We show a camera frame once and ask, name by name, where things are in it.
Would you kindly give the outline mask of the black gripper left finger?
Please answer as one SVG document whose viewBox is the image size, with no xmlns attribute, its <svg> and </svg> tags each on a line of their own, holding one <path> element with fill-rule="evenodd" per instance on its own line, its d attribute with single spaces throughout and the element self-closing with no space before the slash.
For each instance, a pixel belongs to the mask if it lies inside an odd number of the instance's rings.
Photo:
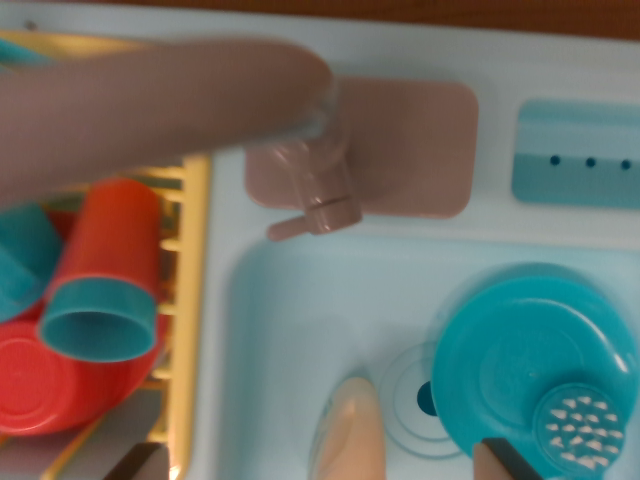
<svg viewBox="0 0 640 480">
<path fill-rule="evenodd" d="M 168 480 L 168 448 L 156 442 L 134 445 L 106 474 L 104 480 Z"/>
</svg>

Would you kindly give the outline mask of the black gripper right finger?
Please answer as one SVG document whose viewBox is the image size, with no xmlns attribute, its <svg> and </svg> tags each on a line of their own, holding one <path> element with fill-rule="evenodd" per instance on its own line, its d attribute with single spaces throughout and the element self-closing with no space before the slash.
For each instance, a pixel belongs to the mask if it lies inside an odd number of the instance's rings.
<svg viewBox="0 0 640 480">
<path fill-rule="evenodd" d="M 505 438 L 485 438 L 473 447 L 474 480 L 542 480 Z"/>
</svg>

